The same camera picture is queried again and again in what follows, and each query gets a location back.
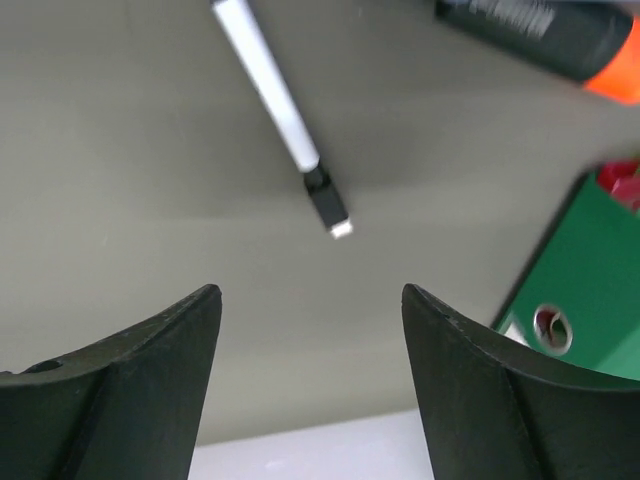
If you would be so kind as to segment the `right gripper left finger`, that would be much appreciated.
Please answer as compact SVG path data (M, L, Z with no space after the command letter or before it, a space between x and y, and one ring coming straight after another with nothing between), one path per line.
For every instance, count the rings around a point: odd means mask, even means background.
M91 345L2 372L2 478L187 478L221 317L221 290L205 285Z

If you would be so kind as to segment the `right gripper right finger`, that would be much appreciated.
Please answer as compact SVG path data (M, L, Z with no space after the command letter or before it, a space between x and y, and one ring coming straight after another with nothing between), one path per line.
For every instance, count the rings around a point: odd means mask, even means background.
M438 479L635 479L639 384L532 350L408 284L405 342Z

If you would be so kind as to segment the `black capped white marker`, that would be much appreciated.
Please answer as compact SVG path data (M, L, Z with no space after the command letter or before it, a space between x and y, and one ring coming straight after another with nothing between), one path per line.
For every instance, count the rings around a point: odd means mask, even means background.
M289 87L247 1L212 1L211 11L276 127L325 230L335 239L354 231L350 215L312 140Z

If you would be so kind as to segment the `green ring binder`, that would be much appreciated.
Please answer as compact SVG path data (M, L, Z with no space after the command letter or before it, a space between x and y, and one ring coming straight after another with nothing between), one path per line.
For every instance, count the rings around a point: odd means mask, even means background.
M576 180L492 327L567 363L638 379L638 158Z

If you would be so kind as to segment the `orange highlighter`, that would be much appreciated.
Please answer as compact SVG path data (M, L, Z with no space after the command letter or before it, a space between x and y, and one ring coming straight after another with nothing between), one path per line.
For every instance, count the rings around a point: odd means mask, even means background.
M611 2L437 1L437 20L583 90L639 103L639 16Z

